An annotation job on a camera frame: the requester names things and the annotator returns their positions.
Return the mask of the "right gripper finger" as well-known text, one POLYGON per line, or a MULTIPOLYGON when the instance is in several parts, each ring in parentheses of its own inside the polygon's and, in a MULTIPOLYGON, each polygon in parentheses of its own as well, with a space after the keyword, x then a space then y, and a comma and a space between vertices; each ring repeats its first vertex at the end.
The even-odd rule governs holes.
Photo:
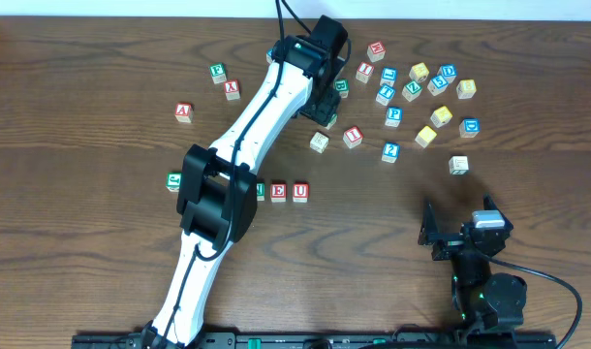
POLYGON ((424 201, 418 245, 432 245, 440 239, 435 212, 428 200, 424 201))
POLYGON ((494 203, 493 199, 489 194, 485 194, 483 196, 483 208, 489 211, 496 211, 497 215, 502 219, 504 222, 504 229, 507 231, 513 230, 513 223, 506 217, 506 215, 502 212, 502 210, 494 203))

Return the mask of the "red U block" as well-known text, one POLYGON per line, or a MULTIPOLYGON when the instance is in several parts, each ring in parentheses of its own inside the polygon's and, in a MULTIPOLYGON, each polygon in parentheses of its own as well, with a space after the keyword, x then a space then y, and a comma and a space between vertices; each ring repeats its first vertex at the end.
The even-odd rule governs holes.
POLYGON ((293 202, 307 203, 309 199, 309 184, 295 183, 293 186, 293 202))

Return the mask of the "red E block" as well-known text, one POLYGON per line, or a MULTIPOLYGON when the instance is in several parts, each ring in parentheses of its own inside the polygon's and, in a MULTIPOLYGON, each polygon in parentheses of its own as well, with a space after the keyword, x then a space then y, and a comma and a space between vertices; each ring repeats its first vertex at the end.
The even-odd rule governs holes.
POLYGON ((270 185, 270 200, 273 203, 287 201, 287 185, 285 183, 272 183, 270 185))

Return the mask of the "green N block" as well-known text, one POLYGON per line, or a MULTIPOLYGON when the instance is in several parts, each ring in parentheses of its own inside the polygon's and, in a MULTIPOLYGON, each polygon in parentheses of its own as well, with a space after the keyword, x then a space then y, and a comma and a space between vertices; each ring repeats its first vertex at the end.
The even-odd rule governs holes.
POLYGON ((262 202, 265 198, 265 185, 263 182, 257 183, 257 200, 262 202))

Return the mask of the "green R block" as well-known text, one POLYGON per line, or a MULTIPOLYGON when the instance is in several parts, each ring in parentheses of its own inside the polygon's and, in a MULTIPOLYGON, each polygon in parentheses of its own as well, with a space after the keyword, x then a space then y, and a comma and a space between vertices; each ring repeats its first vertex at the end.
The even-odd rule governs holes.
POLYGON ((325 127, 327 130, 330 130, 330 129, 332 128, 332 126, 333 126, 333 125, 336 123, 336 121, 337 121, 337 116, 338 116, 338 115, 337 115, 337 113, 335 113, 335 114, 334 114, 334 115, 331 117, 330 121, 328 122, 327 126, 325 127))

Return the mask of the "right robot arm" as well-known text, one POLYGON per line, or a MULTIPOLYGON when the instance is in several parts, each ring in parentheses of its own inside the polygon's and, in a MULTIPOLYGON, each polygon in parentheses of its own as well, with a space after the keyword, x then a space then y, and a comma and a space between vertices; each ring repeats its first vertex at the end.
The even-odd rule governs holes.
POLYGON ((434 261, 451 262, 452 302, 462 315, 453 336, 461 344, 478 335, 511 333, 523 324, 526 282, 490 268, 490 259, 506 247, 512 230, 513 224, 488 196, 483 209, 474 211, 457 233, 441 232, 431 203, 424 203, 418 244, 432 248, 434 261))

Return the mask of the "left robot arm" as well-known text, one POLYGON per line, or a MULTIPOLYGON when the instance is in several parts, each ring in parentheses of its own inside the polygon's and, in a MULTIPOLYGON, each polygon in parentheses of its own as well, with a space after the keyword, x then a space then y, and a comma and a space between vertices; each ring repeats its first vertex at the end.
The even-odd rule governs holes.
POLYGON ((263 84, 236 122, 210 148, 188 150, 176 205, 179 259, 162 309, 141 332, 141 347, 184 348, 198 337, 220 264, 256 214, 261 163, 297 114, 329 123, 340 102, 333 83, 348 61, 339 52, 350 46, 344 34, 280 40, 263 84))

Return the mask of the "green B block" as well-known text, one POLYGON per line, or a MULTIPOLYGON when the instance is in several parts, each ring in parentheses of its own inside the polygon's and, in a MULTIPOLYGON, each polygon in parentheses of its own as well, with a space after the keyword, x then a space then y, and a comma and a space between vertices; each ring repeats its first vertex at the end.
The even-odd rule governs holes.
POLYGON ((349 96, 350 86, 346 79, 337 79, 334 82, 334 89, 339 93, 339 96, 343 99, 349 96))

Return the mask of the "white K block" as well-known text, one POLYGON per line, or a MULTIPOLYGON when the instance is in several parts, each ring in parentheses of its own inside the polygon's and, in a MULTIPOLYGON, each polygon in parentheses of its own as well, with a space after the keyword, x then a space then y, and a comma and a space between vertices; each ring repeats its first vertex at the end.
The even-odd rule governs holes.
POLYGON ((318 153, 323 153, 329 143, 329 137, 321 132, 316 132, 312 137, 309 146, 318 153))

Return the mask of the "red I block lower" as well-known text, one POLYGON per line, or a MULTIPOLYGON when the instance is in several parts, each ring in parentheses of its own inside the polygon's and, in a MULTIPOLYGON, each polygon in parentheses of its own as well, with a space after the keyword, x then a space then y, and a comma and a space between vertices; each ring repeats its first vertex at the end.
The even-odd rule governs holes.
POLYGON ((362 140, 363 134, 357 126, 353 126, 343 133, 343 142, 349 148, 354 148, 360 145, 362 140))

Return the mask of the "red i block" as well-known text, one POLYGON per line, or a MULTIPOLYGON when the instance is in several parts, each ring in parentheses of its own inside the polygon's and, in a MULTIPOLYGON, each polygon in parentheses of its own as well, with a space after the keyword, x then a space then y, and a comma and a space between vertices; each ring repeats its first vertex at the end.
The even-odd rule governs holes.
POLYGON ((366 62, 361 62, 358 65, 356 72, 356 80, 368 83, 374 72, 374 66, 366 62))
POLYGON ((353 126, 343 133, 343 142, 349 148, 354 148, 360 145, 362 140, 363 134, 357 126, 353 126))

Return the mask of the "white F block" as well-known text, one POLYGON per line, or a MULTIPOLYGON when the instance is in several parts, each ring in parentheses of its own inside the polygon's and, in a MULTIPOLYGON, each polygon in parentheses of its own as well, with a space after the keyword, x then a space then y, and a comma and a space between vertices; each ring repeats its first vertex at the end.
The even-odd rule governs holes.
POLYGON ((465 175, 469 172, 469 161, 468 157, 461 155, 461 156, 452 156, 449 160, 449 170, 451 175, 465 175))

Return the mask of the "red I block upper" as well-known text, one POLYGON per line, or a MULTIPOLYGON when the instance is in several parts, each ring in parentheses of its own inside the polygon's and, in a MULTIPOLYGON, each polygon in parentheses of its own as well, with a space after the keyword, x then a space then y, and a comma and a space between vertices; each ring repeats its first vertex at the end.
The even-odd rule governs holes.
POLYGON ((356 80, 368 83, 374 72, 374 66, 366 62, 361 62, 358 65, 356 72, 356 80))

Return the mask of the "blue T block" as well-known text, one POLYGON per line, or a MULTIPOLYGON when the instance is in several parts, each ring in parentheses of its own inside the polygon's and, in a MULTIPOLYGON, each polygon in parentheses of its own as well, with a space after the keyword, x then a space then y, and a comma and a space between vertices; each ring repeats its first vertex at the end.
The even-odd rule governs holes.
POLYGON ((376 102, 382 106, 387 106, 396 93, 396 90, 388 84, 382 84, 377 95, 376 102))

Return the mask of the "blue P block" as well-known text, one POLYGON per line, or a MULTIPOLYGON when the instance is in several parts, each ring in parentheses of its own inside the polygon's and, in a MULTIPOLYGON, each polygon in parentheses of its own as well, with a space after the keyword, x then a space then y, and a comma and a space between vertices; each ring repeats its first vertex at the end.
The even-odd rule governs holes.
POLYGON ((385 125, 396 128, 400 125, 403 117, 403 110, 398 107, 388 107, 385 119, 385 125))

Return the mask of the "blue L block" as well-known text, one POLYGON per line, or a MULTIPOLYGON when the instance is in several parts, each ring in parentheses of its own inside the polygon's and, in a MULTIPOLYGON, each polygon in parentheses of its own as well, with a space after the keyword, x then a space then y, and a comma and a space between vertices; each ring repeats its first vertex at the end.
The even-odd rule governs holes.
POLYGON ((380 85, 393 87, 397 81, 398 71, 395 68, 384 67, 381 72, 380 85))

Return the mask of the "blue X block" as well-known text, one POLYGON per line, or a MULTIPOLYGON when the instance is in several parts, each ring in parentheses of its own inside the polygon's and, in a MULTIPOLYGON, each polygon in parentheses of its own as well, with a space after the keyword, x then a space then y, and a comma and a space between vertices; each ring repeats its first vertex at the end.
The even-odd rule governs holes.
POLYGON ((268 64, 271 64, 271 63, 273 62, 273 58, 272 58, 272 49, 269 49, 269 50, 267 51, 265 58, 266 58, 266 62, 267 62, 268 64))

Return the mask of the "red H block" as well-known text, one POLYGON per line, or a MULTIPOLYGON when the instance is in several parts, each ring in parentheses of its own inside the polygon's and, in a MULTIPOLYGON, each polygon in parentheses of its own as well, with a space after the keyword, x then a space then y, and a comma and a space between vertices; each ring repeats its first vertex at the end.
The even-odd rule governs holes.
POLYGON ((367 57, 372 63, 381 61, 385 57, 386 52, 387 50, 381 41, 370 43, 367 46, 367 57))

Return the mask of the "blue D block lower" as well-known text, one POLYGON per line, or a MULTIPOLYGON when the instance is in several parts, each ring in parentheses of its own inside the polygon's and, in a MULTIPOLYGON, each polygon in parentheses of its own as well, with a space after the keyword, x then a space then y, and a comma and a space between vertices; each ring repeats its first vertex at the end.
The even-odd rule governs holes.
POLYGON ((459 125, 461 138, 474 138, 481 130, 480 122, 476 118, 465 118, 459 125))

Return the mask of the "blue d block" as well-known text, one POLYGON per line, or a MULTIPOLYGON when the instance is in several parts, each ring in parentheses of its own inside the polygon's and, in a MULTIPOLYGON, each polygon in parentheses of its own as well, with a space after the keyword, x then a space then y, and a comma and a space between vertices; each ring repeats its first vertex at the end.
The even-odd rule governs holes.
POLYGON ((442 77, 447 83, 452 83, 457 77, 457 71, 453 64, 441 65, 437 75, 442 77))
POLYGON ((476 118, 465 118, 459 125, 461 138, 474 138, 481 130, 480 122, 476 118))

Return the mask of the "blue 2 block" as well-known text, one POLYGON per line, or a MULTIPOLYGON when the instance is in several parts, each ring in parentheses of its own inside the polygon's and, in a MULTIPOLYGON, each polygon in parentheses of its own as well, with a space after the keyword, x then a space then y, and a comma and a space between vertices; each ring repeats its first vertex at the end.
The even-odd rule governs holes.
POLYGON ((398 143, 385 143, 382 150, 382 161, 395 163, 400 154, 400 145, 398 143))

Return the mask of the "green Z block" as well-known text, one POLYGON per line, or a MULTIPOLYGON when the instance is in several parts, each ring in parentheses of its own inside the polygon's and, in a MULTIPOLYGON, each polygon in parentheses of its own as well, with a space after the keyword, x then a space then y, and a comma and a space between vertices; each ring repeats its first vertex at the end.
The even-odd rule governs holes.
POLYGON ((402 96, 408 102, 412 102, 420 96, 421 92, 422 92, 421 85, 418 82, 411 80, 410 82, 408 82, 404 85, 403 90, 402 90, 402 96))

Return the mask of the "yellow block lower right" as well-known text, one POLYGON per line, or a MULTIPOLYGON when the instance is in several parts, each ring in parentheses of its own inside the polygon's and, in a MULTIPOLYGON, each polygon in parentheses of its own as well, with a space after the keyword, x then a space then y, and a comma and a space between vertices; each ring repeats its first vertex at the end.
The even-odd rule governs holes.
POLYGON ((422 148, 427 148, 437 137, 437 132, 429 126, 424 126, 416 135, 415 142, 422 148))

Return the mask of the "yellow block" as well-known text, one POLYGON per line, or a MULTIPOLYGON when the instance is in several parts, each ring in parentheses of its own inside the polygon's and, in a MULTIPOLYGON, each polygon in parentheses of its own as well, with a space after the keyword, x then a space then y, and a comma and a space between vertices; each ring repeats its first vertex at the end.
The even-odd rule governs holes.
POLYGON ((429 126, 424 126, 416 135, 415 142, 422 148, 427 148, 437 137, 437 132, 429 126))
POLYGON ((473 79, 462 79, 456 87, 456 94, 459 100, 472 98, 477 92, 476 83, 473 79))
POLYGON ((417 83, 422 83, 422 82, 426 81, 428 76, 429 76, 429 70, 423 62, 412 66, 410 69, 410 72, 409 72, 410 79, 417 82, 417 83))

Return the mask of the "yellow block mid right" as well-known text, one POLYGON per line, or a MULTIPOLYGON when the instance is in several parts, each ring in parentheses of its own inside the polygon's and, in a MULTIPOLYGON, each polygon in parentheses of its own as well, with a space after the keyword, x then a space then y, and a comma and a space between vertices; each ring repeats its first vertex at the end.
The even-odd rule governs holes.
POLYGON ((430 120, 436 128, 448 124, 452 119, 452 113, 447 106, 436 109, 430 116, 430 120))

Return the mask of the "yellow block upper right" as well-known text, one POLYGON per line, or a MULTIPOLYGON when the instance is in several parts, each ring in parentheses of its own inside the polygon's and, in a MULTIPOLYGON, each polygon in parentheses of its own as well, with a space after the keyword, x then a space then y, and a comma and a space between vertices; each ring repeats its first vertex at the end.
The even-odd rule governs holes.
POLYGON ((410 79, 417 82, 417 83, 422 83, 422 82, 426 81, 428 76, 429 76, 429 70, 423 62, 412 66, 410 69, 410 72, 409 72, 410 79))

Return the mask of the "green F block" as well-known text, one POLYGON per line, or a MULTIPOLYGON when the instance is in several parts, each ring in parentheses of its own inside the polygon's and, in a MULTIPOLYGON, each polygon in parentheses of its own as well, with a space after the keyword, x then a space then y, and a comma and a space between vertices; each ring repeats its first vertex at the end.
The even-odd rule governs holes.
POLYGON ((227 73, 223 63, 210 65, 209 72, 214 84, 224 83, 227 80, 227 73))

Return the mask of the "yellow block far right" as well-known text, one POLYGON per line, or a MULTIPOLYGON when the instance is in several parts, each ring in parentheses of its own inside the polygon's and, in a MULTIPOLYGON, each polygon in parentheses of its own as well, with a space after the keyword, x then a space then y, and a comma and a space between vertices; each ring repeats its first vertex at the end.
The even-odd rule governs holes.
POLYGON ((476 83, 473 79, 462 79, 456 87, 456 94, 459 100, 472 98, 477 92, 476 83))

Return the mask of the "blue S block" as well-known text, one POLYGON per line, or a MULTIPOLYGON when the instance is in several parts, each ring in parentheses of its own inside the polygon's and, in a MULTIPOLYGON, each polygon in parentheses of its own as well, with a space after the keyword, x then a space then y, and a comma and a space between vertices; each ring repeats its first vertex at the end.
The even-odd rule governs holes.
POLYGON ((437 75, 431 78, 427 85, 427 90, 431 93, 432 96, 437 96, 444 92, 447 89, 448 85, 449 83, 443 76, 437 75))

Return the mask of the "blue D block upper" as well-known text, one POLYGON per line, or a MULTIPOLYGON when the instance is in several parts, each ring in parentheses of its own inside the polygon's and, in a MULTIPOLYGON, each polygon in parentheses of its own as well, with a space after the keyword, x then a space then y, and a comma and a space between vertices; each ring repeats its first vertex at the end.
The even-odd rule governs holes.
POLYGON ((457 71, 453 64, 441 65, 437 75, 442 77, 447 83, 452 83, 457 77, 457 71))

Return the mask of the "red A block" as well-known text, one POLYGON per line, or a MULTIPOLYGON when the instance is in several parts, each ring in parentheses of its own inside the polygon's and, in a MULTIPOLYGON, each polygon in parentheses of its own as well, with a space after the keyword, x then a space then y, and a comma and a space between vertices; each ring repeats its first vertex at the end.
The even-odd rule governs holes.
POLYGON ((175 108, 174 116, 180 123, 191 123, 194 116, 194 108, 189 103, 178 103, 175 108))

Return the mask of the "green J block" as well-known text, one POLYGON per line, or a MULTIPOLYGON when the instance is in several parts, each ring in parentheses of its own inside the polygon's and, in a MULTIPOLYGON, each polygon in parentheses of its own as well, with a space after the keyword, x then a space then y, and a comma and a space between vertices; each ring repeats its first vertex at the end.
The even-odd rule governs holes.
POLYGON ((181 173, 168 173, 166 188, 171 192, 178 192, 181 185, 181 173))

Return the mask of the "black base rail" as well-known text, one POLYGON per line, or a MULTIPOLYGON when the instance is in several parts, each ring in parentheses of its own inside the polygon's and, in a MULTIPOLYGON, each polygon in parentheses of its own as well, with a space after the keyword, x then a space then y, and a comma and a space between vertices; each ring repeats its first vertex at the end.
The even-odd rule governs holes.
POLYGON ((433 348, 442 346, 465 348, 545 348, 557 346, 552 334, 502 333, 472 334, 465 344, 450 333, 426 332, 417 328, 403 328, 397 333, 202 333, 189 345, 200 349, 351 349, 375 346, 394 348, 402 344, 413 348, 422 343, 433 348))

